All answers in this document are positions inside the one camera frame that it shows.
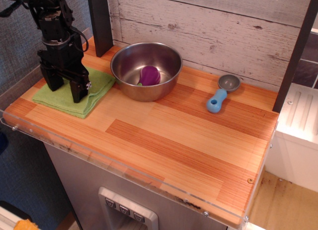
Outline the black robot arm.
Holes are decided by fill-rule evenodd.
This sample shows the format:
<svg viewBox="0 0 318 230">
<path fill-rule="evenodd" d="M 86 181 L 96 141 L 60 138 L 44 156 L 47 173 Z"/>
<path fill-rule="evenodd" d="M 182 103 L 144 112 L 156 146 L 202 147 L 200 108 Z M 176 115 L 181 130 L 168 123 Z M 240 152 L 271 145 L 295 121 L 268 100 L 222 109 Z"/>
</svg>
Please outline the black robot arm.
<svg viewBox="0 0 318 230">
<path fill-rule="evenodd" d="M 68 80 L 74 103 L 79 103 L 91 87 L 89 72 L 82 64 L 86 49 L 82 47 L 82 32 L 73 27 L 73 11 L 66 0 L 11 0 L 13 3 L 1 17 L 9 17 L 21 5 L 30 11 L 42 32 L 45 50 L 37 52 L 42 75 L 52 91 Z"/>
</svg>

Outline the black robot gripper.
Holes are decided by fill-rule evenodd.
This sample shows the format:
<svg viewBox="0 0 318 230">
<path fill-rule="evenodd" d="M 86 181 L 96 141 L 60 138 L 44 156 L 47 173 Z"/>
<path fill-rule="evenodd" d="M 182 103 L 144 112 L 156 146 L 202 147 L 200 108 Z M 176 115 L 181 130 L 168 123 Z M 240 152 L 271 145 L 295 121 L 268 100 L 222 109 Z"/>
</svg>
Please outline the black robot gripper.
<svg viewBox="0 0 318 230">
<path fill-rule="evenodd" d="M 84 50 L 81 40 L 43 40 L 45 50 L 37 52 L 42 75 L 52 91 L 58 90 L 63 79 L 70 81 L 74 103 L 88 94 L 91 82 L 89 72 L 82 64 Z"/>
</svg>

